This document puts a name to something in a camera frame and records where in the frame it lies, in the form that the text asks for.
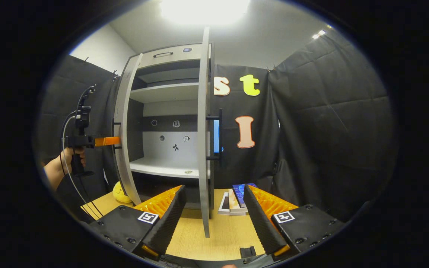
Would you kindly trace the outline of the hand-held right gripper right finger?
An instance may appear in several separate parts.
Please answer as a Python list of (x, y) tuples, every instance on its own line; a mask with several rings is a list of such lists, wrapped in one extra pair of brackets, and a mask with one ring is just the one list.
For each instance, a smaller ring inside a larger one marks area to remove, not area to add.
[(274, 261), (309, 251), (345, 226), (315, 205), (294, 205), (253, 185), (244, 185), (243, 200), (265, 254)]

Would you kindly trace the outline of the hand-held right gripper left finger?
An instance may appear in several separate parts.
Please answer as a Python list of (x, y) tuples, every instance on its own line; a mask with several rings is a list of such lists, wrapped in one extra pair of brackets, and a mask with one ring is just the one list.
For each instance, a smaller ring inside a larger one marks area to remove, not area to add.
[(120, 205), (88, 226), (132, 254), (158, 261), (167, 251), (186, 204), (179, 185), (131, 208)]

